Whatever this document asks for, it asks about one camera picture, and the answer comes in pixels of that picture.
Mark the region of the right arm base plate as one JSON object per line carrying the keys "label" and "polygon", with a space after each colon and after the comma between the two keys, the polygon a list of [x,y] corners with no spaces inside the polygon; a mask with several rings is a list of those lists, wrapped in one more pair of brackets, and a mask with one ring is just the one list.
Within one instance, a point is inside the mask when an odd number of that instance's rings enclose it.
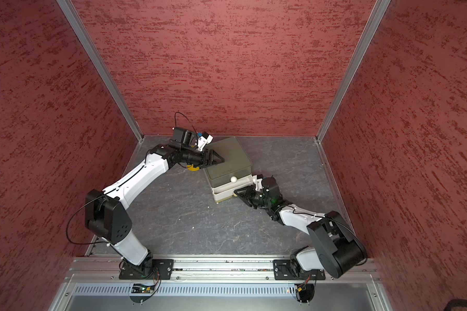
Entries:
{"label": "right arm base plate", "polygon": [[324,281],[326,279],[323,270],[304,270],[296,260],[273,260],[274,278],[277,281]]}

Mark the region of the olive green drawer cabinet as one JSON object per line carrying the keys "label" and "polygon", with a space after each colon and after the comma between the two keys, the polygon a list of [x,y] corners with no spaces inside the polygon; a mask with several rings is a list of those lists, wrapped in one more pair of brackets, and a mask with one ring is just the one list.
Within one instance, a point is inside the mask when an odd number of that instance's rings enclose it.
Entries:
{"label": "olive green drawer cabinet", "polygon": [[217,188],[252,174],[252,162],[237,137],[228,137],[209,144],[224,159],[223,163],[206,168],[205,173],[211,188]]}

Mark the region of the aluminium corner post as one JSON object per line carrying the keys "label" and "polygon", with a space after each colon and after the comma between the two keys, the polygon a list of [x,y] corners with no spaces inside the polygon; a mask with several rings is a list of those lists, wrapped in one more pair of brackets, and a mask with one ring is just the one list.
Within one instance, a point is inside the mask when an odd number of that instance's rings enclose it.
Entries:
{"label": "aluminium corner post", "polygon": [[336,94],[329,107],[329,110],[320,126],[318,134],[316,136],[316,142],[321,145],[324,141],[324,137],[329,130],[329,127],[334,119],[342,100],[345,98],[346,92],[350,87],[351,82],[361,65],[361,62],[372,42],[372,39],[391,3],[391,0],[377,0],[372,8],[372,12],[367,20],[367,23],[363,29],[363,32],[359,38],[359,41],[355,47],[353,55],[349,61],[346,71],[343,75],[341,83],[337,88]]}
{"label": "aluminium corner post", "polygon": [[88,31],[86,30],[86,27],[84,26],[73,2],[68,0],[57,0],[57,3],[63,15],[66,17],[68,23],[73,29],[75,35],[77,36],[78,40],[80,41],[85,52],[92,61],[92,64],[94,65],[99,76],[104,82],[107,90],[109,91],[115,103],[117,104],[124,119],[131,128],[133,134],[136,136],[138,142],[141,143],[144,140],[145,136],[140,126],[138,125],[136,119],[132,115],[126,101],[123,98],[122,93],[120,92],[119,88],[117,87],[117,84],[111,76],[110,71],[104,63],[102,56],[98,52],[93,40],[91,39]]}

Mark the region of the yellow pen cup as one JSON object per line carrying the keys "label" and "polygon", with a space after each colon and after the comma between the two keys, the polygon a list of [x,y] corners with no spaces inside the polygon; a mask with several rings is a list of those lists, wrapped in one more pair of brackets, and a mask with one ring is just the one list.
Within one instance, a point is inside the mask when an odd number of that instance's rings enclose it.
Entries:
{"label": "yellow pen cup", "polygon": [[188,169],[189,171],[192,171],[192,172],[196,172],[196,171],[199,171],[199,170],[200,170],[200,168],[194,167],[193,165],[188,165],[188,166],[187,166],[187,169]]}

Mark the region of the left aluminium corner post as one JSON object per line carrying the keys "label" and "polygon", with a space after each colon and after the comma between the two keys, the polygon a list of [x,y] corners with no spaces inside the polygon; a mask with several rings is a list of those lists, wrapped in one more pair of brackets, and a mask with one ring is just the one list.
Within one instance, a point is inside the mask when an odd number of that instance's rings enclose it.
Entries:
{"label": "left aluminium corner post", "polygon": [[73,29],[75,35],[77,36],[78,40],[80,41],[85,52],[92,61],[92,64],[94,65],[99,76],[104,82],[107,90],[109,91],[115,103],[117,104],[124,119],[131,128],[133,134],[136,136],[138,142],[141,143],[144,140],[145,136],[140,126],[138,125],[136,119],[132,115],[126,101],[123,98],[122,93],[120,92],[119,88],[117,87],[117,84],[111,76],[110,71],[104,63],[102,56],[98,52],[93,40],[91,39],[88,31],[86,30],[86,27],[84,26],[73,2],[68,0],[57,0],[57,3],[63,15],[66,17],[68,23]]}

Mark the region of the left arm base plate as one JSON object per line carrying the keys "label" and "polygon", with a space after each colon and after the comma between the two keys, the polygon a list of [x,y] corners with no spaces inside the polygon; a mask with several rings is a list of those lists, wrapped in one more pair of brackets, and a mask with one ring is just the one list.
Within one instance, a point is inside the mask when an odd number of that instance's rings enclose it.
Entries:
{"label": "left arm base plate", "polygon": [[170,280],[174,267],[172,259],[147,259],[141,265],[123,259],[119,264],[120,280]]}

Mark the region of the aluminium front rail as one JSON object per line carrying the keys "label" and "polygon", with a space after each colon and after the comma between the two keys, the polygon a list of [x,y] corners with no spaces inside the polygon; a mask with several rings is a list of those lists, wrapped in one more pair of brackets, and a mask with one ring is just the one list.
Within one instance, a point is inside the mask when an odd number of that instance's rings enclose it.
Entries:
{"label": "aluminium front rail", "polygon": [[[155,255],[158,260],[172,260],[173,266],[166,270],[170,276],[165,282],[220,282],[261,283],[275,282],[275,260],[288,260],[288,255]],[[119,263],[121,258],[113,255],[75,257],[63,282],[121,282]],[[383,278],[373,259],[362,266],[352,268],[336,279],[329,273],[323,283],[329,284],[381,284]]]}

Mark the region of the white drawer yellow knob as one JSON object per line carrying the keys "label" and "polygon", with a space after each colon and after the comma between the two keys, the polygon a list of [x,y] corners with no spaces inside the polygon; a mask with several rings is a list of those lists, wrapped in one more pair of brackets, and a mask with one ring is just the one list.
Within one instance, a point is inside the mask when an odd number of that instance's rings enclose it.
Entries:
{"label": "white drawer yellow knob", "polygon": [[212,188],[211,193],[213,194],[215,203],[220,203],[229,198],[232,198],[233,196],[235,196],[234,191],[236,189],[244,188],[249,185],[254,185],[256,178],[256,175],[249,175],[240,179],[237,179],[235,176],[233,176],[230,182]]}

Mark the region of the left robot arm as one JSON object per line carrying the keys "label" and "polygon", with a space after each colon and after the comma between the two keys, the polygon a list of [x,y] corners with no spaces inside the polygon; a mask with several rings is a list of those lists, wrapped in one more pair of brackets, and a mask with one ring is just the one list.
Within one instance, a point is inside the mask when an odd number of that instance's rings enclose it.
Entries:
{"label": "left robot arm", "polygon": [[224,158],[212,149],[199,150],[175,143],[157,145],[122,179],[102,191],[87,194],[84,225],[109,243],[122,256],[124,264],[141,277],[149,278],[153,274],[152,255],[133,233],[127,209],[143,190],[176,164],[207,168],[221,163]]}

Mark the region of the right aluminium corner post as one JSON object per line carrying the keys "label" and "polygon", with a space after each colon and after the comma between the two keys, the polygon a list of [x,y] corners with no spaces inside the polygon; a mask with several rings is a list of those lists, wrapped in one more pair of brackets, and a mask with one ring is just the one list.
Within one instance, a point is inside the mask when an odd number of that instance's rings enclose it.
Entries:
{"label": "right aluminium corner post", "polygon": [[350,87],[351,82],[361,65],[361,62],[372,42],[372,39],[391,3],[391,0],[377,0],[372,8],[372,12],[367,20],[367,23],[363,29],[363,32],[359,38],[359,41],[355,47],[353,55],[349,61],[346,71],[343,75],[341,83],[337,88],[336,94],[329,107],[329,110],[320,126],[318,134],[316,136],[316,142],[321,145],[324,141],[324,137],[329,130],[329,127],[334,119],[342,100],[345,98],[346,92]]}

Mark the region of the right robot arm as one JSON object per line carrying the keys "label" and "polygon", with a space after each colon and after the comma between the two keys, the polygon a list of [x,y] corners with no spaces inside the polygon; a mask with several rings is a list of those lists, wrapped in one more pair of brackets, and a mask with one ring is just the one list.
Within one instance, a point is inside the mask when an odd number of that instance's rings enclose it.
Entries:
{"label": "right robot arm", "polygon": [[271,220],[308,235],[311,246],[295,251],[290,257],[292,276],[301,279],[313,270],[322,270],[340,278],[367,262],[363,243],[338,212],[322,214],[302,209],[286,200],[277,189],[257,190],[250,185],[233,193],[249,207],[264,210]]}

